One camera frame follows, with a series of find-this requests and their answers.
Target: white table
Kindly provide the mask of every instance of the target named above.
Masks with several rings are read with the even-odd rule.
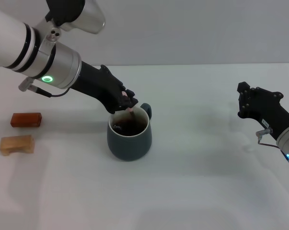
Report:
[[[0,230],[289,230],[289,165],[257,145],[261,126],[237,116],[236,91],[241,81],[280,91],[289,111],[289,64],[110,70],[152,106],[139,161],[111,155],[97,100],[20,92],[23,77],[0,68],[0,138],[36,141],[32,155],[0,155]],[[12,128],[16,112],[41,112],[41,127]]]

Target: white wall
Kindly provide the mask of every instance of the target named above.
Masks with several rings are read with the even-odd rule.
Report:
[[[105,30],[62,39],[90,64],[289,62],[289,0],[97,1]],[[44,0],[0,0],[0,9],[32,26],[48,12]]]

